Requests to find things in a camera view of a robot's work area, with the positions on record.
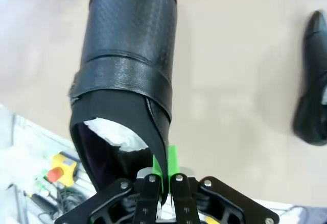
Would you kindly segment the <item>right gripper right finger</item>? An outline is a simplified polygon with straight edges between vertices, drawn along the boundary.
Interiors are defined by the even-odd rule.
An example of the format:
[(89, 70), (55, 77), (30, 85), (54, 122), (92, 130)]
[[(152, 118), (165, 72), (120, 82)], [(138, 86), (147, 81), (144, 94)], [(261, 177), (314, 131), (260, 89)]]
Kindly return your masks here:
[(168, 149), (170, 195), (177, 223), (279, 223), (279, 216), (215, 177), (183, 173), (177, 147)]

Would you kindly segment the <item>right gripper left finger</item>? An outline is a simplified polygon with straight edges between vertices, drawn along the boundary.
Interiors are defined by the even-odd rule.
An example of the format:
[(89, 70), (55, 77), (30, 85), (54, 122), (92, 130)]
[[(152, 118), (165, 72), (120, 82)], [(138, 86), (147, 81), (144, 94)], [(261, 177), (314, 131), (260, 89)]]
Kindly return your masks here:
[(138, 176), (134, 182), (116, 180), (55, 223), (156, 223), (162, 192), (156, 158), (152, 167), (140, 170)]

